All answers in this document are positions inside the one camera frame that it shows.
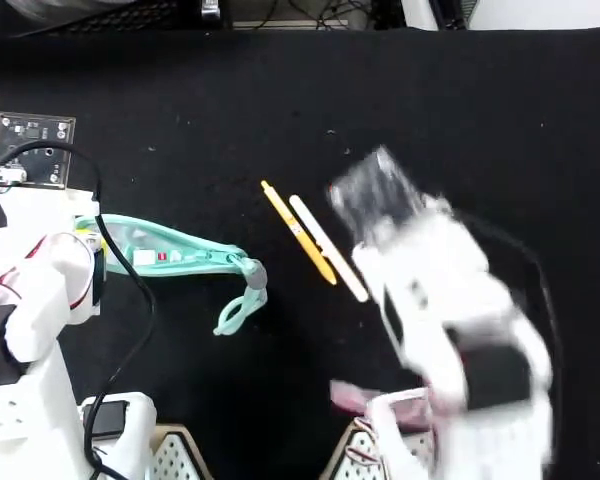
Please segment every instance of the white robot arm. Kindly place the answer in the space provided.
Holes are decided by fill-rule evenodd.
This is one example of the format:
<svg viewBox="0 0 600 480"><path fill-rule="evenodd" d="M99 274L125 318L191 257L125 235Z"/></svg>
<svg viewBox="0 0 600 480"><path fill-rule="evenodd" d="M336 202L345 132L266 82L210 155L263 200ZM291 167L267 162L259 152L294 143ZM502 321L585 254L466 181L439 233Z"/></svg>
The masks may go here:
<svg viewBox="0 0 600 480"><path fill-rule="evenodd" d="M391 479L540 480L551 457L551 360L471 234L444 200L419 194L384 149L330 195L401 364L428 385L434 472L405 448L391 410L416 391L368 406Z"/></svg>
<svg viewBox="0 0 600 480"><path fill-rule="evenodd" d="M86 480L93 468L81 417L93 399L76 406L57 337L100 311L101 239L74 231L75 217L97 215L99 205L90 192L15 185L0 204L7 218L0 229L0 479ZM109 395L105 405L120 407L121 419L94 441L103 463L126 479L144 479L153 402L129 393Z"/></svg>

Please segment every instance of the white perforated base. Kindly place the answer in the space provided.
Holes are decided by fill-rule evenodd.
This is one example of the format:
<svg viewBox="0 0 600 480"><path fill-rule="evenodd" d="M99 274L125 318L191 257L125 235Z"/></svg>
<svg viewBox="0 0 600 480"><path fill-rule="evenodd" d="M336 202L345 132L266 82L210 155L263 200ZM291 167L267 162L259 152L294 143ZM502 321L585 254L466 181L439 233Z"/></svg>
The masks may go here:
<svg viewBox="0 0 600 480"><path fill-rule="evenodd" d="M435 441L432 432L412 434L403 437L404 443L422 465L430 472L435 467ZM378 458L376 447L368 433L358 431L351 436L348 446ZM384 471L380 465L365 465L352 460L347 455L342 456L342 461L335 468L334 480L385 480Z"/></svg>
<svg viewBox="0 0 600 480"><path fill-rule="evenodd" d="M169 434L153 456L150 480L201 480L178 435Z"/></svg>

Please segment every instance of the black table surface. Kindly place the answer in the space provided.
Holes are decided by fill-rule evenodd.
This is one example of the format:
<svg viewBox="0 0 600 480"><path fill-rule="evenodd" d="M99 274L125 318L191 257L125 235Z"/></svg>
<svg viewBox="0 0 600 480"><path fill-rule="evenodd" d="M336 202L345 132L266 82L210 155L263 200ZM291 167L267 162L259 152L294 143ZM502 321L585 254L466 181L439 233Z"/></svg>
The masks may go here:
<svg viewBox="0 0 600 480"><path fill-rule="evenodd" d="M423 189L539 252L566 353L557 477L600 478L600 30L3 40L0 110L76 116L104 212L266 265L270 301L232 337L212 329L242 279L151 282L162 317L117 385L189 427L217 478L315 478L349 421L330 379L415 384L375 307L321 279L259 186L300 194L346 250L325 186L379 143ZM89 186L80 162L72 175ZM101 317L61 336L79 401L146 322L134 286L111 275Z"/></svg>

